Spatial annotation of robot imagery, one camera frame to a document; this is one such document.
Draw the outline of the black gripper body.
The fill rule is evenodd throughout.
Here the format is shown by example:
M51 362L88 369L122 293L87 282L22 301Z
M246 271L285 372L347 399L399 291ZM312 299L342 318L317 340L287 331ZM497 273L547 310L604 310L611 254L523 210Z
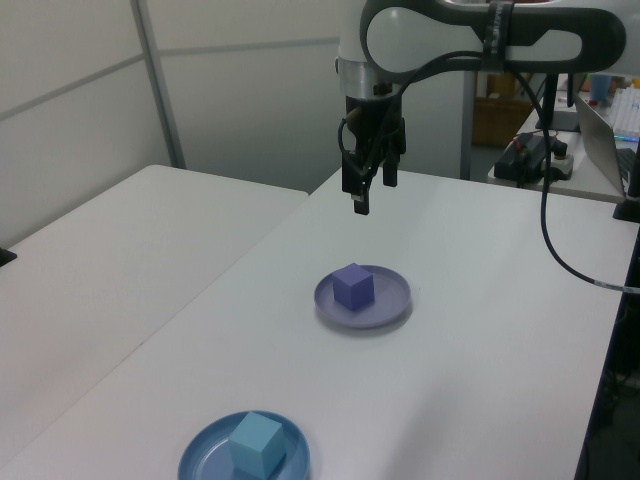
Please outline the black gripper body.
M400 153L406 153L405 121L402 115L402 101L395 97L382 100L345 99L348 130L355 136L355 151L369 154L373 142L383 127L382 148L387 148L389 140Z

